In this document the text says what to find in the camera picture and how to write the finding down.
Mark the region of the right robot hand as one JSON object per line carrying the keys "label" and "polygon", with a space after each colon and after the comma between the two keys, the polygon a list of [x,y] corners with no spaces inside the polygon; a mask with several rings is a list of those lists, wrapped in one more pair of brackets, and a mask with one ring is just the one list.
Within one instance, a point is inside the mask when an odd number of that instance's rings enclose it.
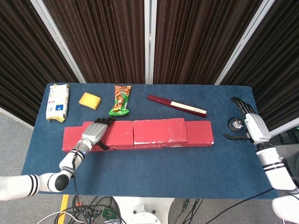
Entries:
{"label": "right robot hand", "polygon": [[226,133],[223,136],[229,140],[250,140],[254,145],[269,142],[270,132],[262,117],[255,113],[253,107],[237,97],[232,97],[231,101],[237,105],[243,116],[247,132],[241,136],[231,136]]}

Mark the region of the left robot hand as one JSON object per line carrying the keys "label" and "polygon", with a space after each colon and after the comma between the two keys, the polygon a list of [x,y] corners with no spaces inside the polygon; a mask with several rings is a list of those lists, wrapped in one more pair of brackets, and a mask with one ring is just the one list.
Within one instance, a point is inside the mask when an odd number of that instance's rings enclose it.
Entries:
{"label": "left robot hand", "polygon": [[108,150],[109,147],[101,139],[115,121],[112,117],[96,119],[83,131],[81,139],[90,141],[92,146],[98,145],[101,149]]}

